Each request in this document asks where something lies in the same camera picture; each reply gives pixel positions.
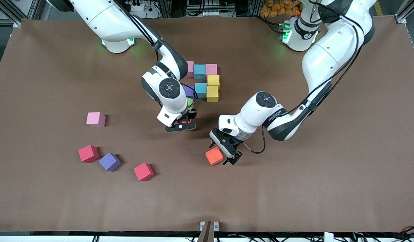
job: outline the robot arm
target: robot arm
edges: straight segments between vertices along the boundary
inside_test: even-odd
[[[275,140],[285,141],[291,138],[301,123],[316,110],[326,97],[331,89],[331,78],[335,73],[339,73],[340,68],[346,66],[356,50],[370,40],[374,28],[368,13],[369,7],[363,7],[365,5],[359,4],[357,0],[349,0],[348,2],[351,4],[348,6],[346,16],[349,15],[348,18],[355,20],[361,28],[346,18],[335,20],[332,17],[329,18],[331,22],[327,25],[328,33],[308,50],[302,60],[302,70],[307,81],[309,94],[295,112],[290,114],[272,95],[258,92],[248,100],[239,114],[219,117],[219,129],[213,129],[210,132],[210,138],[213,141],[212,145],[217,144],[228,157],[226,162],[235,164],[238,161],[242,153],[236,150],[237,146],[248,139],[260,125],[263,125]],[[307,9],[303,10],[301,16],[310,16],[310,14],[304,14],[304,11]],[[314,15],[322,18],[322,14],[316,13]],[[290,31],[294,32],[287,36],[290,38],[286,44],[290,47],[302,46],[299,49],[303,50],[307,43],[312,42],[313,35],[306,38],[308,35],[301,31],[299,23],[305,23],[305,20],[294,19],[292,21],[293,25],[290,25]],[[271,100],[267,106],[269,108],[266,109],[260,100],[264,100],[264,102]]]
[[[62,2],[71,4],[110,52],[124,52],[135,43],[134,39],[147,41],[156,53],[162,55],[162,59],[141,78],[147,94],[161,103],[158,120],[167,126],[165,130],[168,132],[196,128],[195,123],[189,122],[195,118],[196,110],[188,110],[186,94],[179,83],[187,75],[187,62],[144,20],[130,15],[114,0],[47,1],[52,6]]]

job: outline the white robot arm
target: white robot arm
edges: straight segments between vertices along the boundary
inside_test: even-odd
[[[171,48],[144,20],[130,15],[114,0],[47,0],[57,9],[72,6],[90,29],[102,39],[105,47],[113,53],[121,53],[134,45],[134,39],[147,41],[162,55],[162,59],[141,78],[147,94],[161,104],[157,116],[165,124],[167,132],[193,130],[191,122],[196,110],[188,110],[186,94],[179,83],[187,75],[187,62]]]
[[[247,101],[239,114],[221,115],[219,129],[213,129],[210,138],[212,146],[217,144],[228,157],[226,162],[235,164],[238,161],[242,153],[236,150],[237,146],[261,125],[275,140],[291,138],[329,94],[332,77],[374,34],[368,9],[375,0],[318,0],[321,5],[311,0],[302,2],[305,7],[301,16],[287,22],[289,31],[284,34],[283,43],[291,49],[303,51],[314,42],[320,19],[328,28],[327,34],[307,51],[302,60],[309,93],[292,114],[293,110],[288,112],[272,95],[258,92]]]

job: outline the blue cube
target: blue cube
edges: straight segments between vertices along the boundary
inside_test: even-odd
[[[207,98],[207,83],[195,83],[195,92],[198,98]]]
[[[193,66],[193,78],[195,80],[205,80],[205,64]]]
[[[99,163],[105,170],[108,171],[115,171],[119,165],[122,164],[122,162],[119,161],[119,158],[117,158],[112,153],[107,153],[104,155],[104,157],[99,160]]]

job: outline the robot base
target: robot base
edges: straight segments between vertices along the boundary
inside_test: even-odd
[[[314,43],[316,40],[315,34],[307,34],[304,37],[308,37],[308,39],[304,39],[295,29],[295,21],[297,21],[297,17],[292,17],[289,20],[286,20],[284,23],[290,26],[290,30],[287,34],[284,34],[282,37],[282,42],[287,45],[290,49],[295,51],[306,51],[310,48],[311,44]]]
[[[111,52],[111,53],[122,53],[125,52],[129,47],[135,45],[135,40],[124,40],[119,42],[108,42],[102,40],[102,44]]]

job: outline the red cube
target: red cube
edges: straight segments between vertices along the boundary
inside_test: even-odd
[[[137,175],[138,180],[140,181],[147,181],[152,176],[154,176],[152,167],[150,167],[150,165],[146,162],[135,167],[134,172]]]
[[[92,145],[88,145],[78,150],[81,161],[85,163],[92,163],[99,159],[98,149]]]
[[[214,149],[211,149],[205,153],[205,156],[208,159],[208,162],[211,166],[223,161],[223,155],[220,152],[219,147],[215,147]]]

